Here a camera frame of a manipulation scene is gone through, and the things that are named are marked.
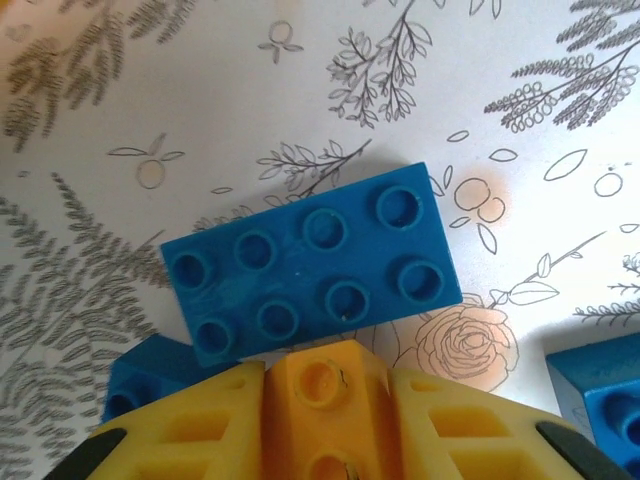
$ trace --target plant sketch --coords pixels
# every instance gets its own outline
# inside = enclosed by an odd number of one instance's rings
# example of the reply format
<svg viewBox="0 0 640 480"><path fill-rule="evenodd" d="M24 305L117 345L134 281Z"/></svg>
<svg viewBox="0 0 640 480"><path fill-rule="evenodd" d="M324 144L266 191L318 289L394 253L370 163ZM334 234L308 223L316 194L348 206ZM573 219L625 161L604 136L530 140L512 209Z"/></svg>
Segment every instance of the plant sketch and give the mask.
<svg viewBox="0 0 640 480"><path fill-rule="evenodd" d="M139 160L136 167L136 181L142 188L153 190L164 182L166 176L165 163L177 160L185 155L184 152L177 150L160 155L160 150L166 137L166 133L161 133L146 150L135 147L119 147L110 150L107 155L112 157L136 157Z"/></svg>
<svg viewBox="0 0 640 480"><path fill-rule="evenodd" d="M21 152L37 128L48 137L60 105L77 110L89 98L99 105L112 81L122 74L125 44L159 31L157 42L171 40L185 24L199 0L142 0L125 18L117 0L63 0L59 13L74 7L95 10L69 44L44 37L31 42L7 69L11 95L4 115L4 134L15 138Z"/></svg>
<svg viewBox="0 0 640 480"><path fill-rule="evenodd" d="M373 4L376 0L363 0L362 5L368 7ZM398 0L388 0L391 5L396 7L398 5ZM433 0L433 3L440 9L443 9L447 3L447 0ZM473 17L476 13L480 11L483 5L489 4L486 0L470 0L469 1L469 16ZM502 12L502 0L492 0L491 2L491 10L493 13L493 18L498 18L500 13Z"/></svg>
<svg viewBox="0 0 640 480"><path fill-rule="evenodd" d="M504 152L496 153L499 158L503 158ZM453 165L447 166L442 177L442 185L433 176L430 176L431 188L437 197L446 196L446 192L451 186L453 178ZM498 240L491 231L491 224L500 220L507 211L507 206L502 198L493 195L491 188L486 180L477 177L466 178L456 187L453 193L453 200L456 206L465 212L464 215L456 218L450 224L450 228L461 228L470 223L475 222L478 237L487 249L493 255L498 253Z"/></svg>
<svg viewBox="0 0 640 480"><path fill-rule="evenodd" d="M323 184L330 182L333 187L340 181L340 169L354 158L360 157L371 143L371 139L363 143L357 150L346 153L342 145L329 140L329 146L323 148L321 154L315 154L302 145L280 143L280 151L271 150L271 156L257 160L258 165L265 167L259 180L274 178L285 174L284 184L289 191L285 200L295 201L307 198L316 193ZM265 201L272 206L282 201L271 195Z"/></svg>
<svg viewBox="0 0 640 480"><path fill-rule="evenodd" d="M599 197L613 197L622 190L623 178L617 174L608 172L599 177L593 184L593 191Z"/></svg>
<svg viewBox="0 0 640 480"><path fill-rule="evenodd" d="M32 450L52 461L66 456L86 433L66 422L72 416L85 419L87 431L99 423L111 362L154 332L138 286L168 286L152 245L162 232L134 248L98 223L62 177L52 178L72 222L70 244L0 197L0 217L24 260L0 267L0 355L7 360L0 478L29 477Z"/></svg>
<svg viewBox="0 0 640 480"><path fill-rule="evenodd" d="M336 103L329 110L339 118L374 128L379 118L397 121L416 106L408 90L417 77L413 62L416 56L427 57L426 47L432 40L425 27L408 20L414 4L411 0L388 35L377 42L351 27L338 39L343 49L327 70L331 81L341 85L329 93L329 99Z"/></svg>
<svg viewBox="0 0 640 480"><path fill-rule="evenodd" d="M280 61L280 50L287 52L302 52L304 48L291 43L293 38L293 27L289 22L279 20L271 24L269 29L269 41L258 45L260 50L270 50L273 56L273 63L276 65Z"/></svg>
<svg viewBox="0 0 640 480"><path fill-rule="evenodd" d="M577 0L570 11L581 12L582 17L560 32L556 42L568 43L569 53L594 44L597 50L612 53L604 59L587 53L540 60L513 72L514 78L558 78L552 87L528 82L485 107L485 113L504 113L502 125L514 133L554 113L553 123L566 124L569 130L593 126L631 93L640 71L628 61L640 45L640 5L633 0ZM564 108L556 109L560 103L565 103Z"/></svg>
<svg viewBox="0 0 640 480"><path fill-rule="evenodd" d="M624 234L632 234L640 228L640 224L626 223L620 225ZM576 308L575 315L582 318L582 322L593 321L596 325L606 323L612 326L621 323L626 327L629 321L640 318L640 252L625 255L622 259L622 270L625 274L609 289L620 293L622 300L609 305L590 305L586 308Z"/></svg>

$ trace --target black plastic part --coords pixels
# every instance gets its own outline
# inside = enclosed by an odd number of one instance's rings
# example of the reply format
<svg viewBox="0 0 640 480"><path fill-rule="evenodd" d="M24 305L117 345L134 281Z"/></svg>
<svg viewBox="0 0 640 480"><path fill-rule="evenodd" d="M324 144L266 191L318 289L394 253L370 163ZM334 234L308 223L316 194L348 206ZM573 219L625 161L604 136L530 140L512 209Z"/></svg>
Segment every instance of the black plastic part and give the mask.
<svg viewBox="0 0 640 480"><path fill-rule="evenodd" d="M85 440L43 480L87 480L126 436L124 428L113 428Z"/></svg>
<svg viewBox="0 0 640 480"><path fill-rule="evenodd" d="M634 480L580 433L554 422L538 422L536 430L585 480Z"/></svg>

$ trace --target wrapping paper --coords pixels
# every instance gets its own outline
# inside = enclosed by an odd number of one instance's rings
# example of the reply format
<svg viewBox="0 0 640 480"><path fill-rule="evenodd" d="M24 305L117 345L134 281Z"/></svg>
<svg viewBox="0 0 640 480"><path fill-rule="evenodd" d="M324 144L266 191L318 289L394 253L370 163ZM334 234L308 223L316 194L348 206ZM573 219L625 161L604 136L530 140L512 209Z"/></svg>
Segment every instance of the wrapping paper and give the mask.
<svg viewBox="0 0 640 480"><path fill-rule="evenodd" d="M10 2L0 478L86 437L122 352L189 341L159 244L416 162L464 303L344 337L556 412L545 352L640 329L639 22L631 0Z"/></svg>

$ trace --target lego stud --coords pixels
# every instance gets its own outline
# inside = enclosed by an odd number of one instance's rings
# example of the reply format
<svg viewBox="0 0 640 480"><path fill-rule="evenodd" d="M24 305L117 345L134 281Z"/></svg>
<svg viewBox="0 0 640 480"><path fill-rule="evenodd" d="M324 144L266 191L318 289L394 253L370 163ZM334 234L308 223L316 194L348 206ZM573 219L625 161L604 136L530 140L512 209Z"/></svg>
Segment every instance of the lego stud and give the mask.
<svg viewBox="0 0 640 480"><path fill-rule="evenodd" d="M229 353L234 341L233 330L220 320L206 320L196 330L196 345L210 355Z"/></svg>
<svg viewBox="0 0 640 480"><path fill-rule="evenodd" d="M336 210L319 208L304 219L302 237L315 250L334 251L347 239L347 222Z"/></svg>
<svg viewBox="0 0 640 480"><path fill-rule="evenodd" d="M337 450L321 451L308 463L304 480L358 480L358 469L351 457Z"/></svg>
<svg viewBox="0 0 640 480"><path fill-rule="evenodd" d="M158 392L140 377L130 378L114 389L105 403L105 419L113 419L158 398Z"/></svg>
<svg viewBox="0 0 640 480"><path fill-rule="evenodd" d="M347 393L344 371L332 360L314 358L294 377L293 389L298 400L308 407L335 408Z"/></svg>
<svg viewBox="0 0 640 480"><path fill-rule="evenodd" d="M258 310L258 328L271 340L287 340L298 330L300 319L292 304L284 300L269 300Z"/></svg>
<svg viewBox="0 0 640 480"><path fill-rule="evenodd" d="M369 291L353 280L339 280L325 296L327 313L342 323L357 323L369 312Z"/></svg>
<svg viewBox="0 0 640 480"><path fill-rule="evenodd" d="M376 202L378 220L394 230L408 230L417 225L422 218L422 210L422 199L409 187L389 187Z"/></svg>
<svg viewBox="0 0 640 480"><path fill-rule="evenodd" d="M173 261L171 273L177 285L192 290L201 287L213 276L213 264L205 262L194 252L187 252Z"/></svg>
<svg viewBox="0 0 640 480"><path fill-rule="evenodd" d="M615 395L604 405L609 426L624 440L640 446L640 398Z"/></svg>
<svg viewBox="0 0 640 480"><path fill-rule="evenodd" d="M398 290L407 300L427 303L442 291L442 273L434 264L426 260L411 260L400 270Z"/></svg>
<svg viewBox="0 0 640 480"><path fill-rule="evenodd" d="M236 261L247 270L266 270L275 260L276 244L263 231L251 230L238 239L233 248Z"/></svg>

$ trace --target blue duplo brick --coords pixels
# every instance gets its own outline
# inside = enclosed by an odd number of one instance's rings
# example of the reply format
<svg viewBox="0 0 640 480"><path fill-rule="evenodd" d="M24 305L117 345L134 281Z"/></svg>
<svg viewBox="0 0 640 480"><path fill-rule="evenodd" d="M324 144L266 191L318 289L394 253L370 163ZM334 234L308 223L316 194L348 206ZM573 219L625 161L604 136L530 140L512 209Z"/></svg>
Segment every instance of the blue duplo brick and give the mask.
<svg viewBox="0 0 640 480"><path fill-rule="evenodd" d="M640 334L547 356L562 416L640 479Z"/></svg>
<svg viewBox="0 0 640 480"><path fill-rule="evenodd" d="M161 335L145 341L113 362L102 421L140 408L237 365L202 368L193 348Z"/></svg>
<svg viewBox="0 0 640 480"><path fill-rule="evenodd" d="M202 365L462 300L416 164L162 245Z"/></svg>

